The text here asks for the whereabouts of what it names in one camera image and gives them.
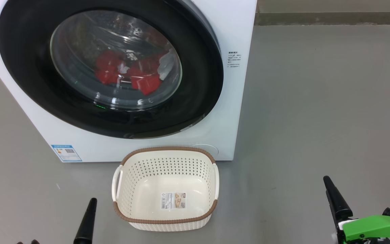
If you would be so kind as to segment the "cream perforated basket brown rim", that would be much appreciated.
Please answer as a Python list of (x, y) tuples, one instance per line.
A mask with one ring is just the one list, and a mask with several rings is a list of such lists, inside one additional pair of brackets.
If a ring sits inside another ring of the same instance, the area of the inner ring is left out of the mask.
[[(113, 174), (111, 194), (117, 215), (139, 230), (189, 231), (212, 217), (220, 191), (219, 170), (208, 152), (192, 147), (132, 151)], [(185, 192), (186, 208), (163, 210), (161, 193)]]

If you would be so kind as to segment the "red garment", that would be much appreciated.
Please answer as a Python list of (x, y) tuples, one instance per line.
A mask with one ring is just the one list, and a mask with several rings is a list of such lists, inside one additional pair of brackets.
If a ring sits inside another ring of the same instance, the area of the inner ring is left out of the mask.
[(129, 82), (147, 96), (159, 88), (175, 66), (175, 55), (170, 50), (135, 61), (130, 61), (126, 53), (107, 50), (96, 59), (95, 76), (104, 85)]

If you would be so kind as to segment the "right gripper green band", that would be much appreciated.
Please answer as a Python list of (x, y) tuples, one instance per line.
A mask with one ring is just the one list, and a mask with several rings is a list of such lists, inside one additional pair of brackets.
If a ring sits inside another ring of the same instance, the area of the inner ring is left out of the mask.
[(329, 176), (323, 177), (336, 227), (336, 244), (390, 244), (390, 216), (351, 219), (353, 212)]

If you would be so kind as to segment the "paper product label sticker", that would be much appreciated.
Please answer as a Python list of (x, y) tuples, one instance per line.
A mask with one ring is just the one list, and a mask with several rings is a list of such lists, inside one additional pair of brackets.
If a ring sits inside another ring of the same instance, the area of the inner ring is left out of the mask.
[(161, 206), (163, 210), (185, 209), (186, 193), (185, 192), (166, 192), (161, 193)]

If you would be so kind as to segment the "black text warning sticker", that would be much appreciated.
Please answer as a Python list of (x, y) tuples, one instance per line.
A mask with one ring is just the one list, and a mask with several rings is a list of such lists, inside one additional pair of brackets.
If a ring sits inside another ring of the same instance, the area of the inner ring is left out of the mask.
[(241, 59), (242, 59), (242, 55), (239, 52), (237, 51), (229, 52), (226, 61), (227, 68), (240, 67)]

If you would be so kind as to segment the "white front-load washing machine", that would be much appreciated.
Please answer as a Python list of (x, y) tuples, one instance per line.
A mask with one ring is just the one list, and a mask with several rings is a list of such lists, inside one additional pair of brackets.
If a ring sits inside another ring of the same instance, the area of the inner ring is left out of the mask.
[[(0, 0), (0, 14), (7, 1)], [(196, 13), (201, 14), (214, 31), (223, 62), (223, 89), (206, 117), (178, 133), (157, 138), (125, 139), (92, 133), (64, 122), (23, 92), (9, 74), (1, 54), (0, 79), (48, 145), (72, 145), (82, 162), (119, 162), (141, 148), (191, 147), (195, 144), (212, 145), (219, 150), (215, 160), (230, 161), (234, 158), (257, 0), (183, 1), (195, 6)], [(234, 51), (242, 55), (240, 67), (227, 68), (228, 53)]]

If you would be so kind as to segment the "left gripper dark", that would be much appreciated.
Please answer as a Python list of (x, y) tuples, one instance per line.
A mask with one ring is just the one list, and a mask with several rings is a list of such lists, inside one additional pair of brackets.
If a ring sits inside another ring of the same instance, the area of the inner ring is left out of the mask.
[[(85, 211), (77, 234), (74, 238), (74, 244), (92, 244), (93, 241), (93, 230), (95, 224), (96, 216), (96, 204), (97, 199), (91, 198), (88, 204), (88, 207)], [(30, 243), (26, 244), (40, 244), (37, 240), (32, 240)]]

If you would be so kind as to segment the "black round glass washer door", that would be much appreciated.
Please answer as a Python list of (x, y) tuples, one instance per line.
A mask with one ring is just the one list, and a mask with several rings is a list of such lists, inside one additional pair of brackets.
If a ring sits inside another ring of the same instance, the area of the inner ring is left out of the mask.
[[(149, 95), (95, 76), (104, 51), (130, 61), (171, 51), (176, 66)], [(47, 112), (115, 138), (157, 138), (206, 117), (223, 89), (214, 31), (183, 0), (8, 0), (0, 54), (16, 84)]]

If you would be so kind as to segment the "round white filter cover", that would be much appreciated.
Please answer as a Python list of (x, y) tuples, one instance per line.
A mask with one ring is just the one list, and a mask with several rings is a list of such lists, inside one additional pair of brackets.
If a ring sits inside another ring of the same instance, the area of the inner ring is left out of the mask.
[(202, 150), (208, 152), (213, 157), (216, 157), (219, 154), (219, 150), (216, 147), (212, 146), (212, 145), (208, 145), (208, 144), (195, 144), (195, 145), (192, 145), (191, 147), (192, 148), (202, 149)]

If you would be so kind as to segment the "blue energy label sticker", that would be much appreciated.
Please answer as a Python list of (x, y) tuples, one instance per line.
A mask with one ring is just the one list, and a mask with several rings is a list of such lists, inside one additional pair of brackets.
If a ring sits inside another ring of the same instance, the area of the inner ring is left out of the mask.
[(72, 145), (51, 145), (62, 162), (82, 162)]

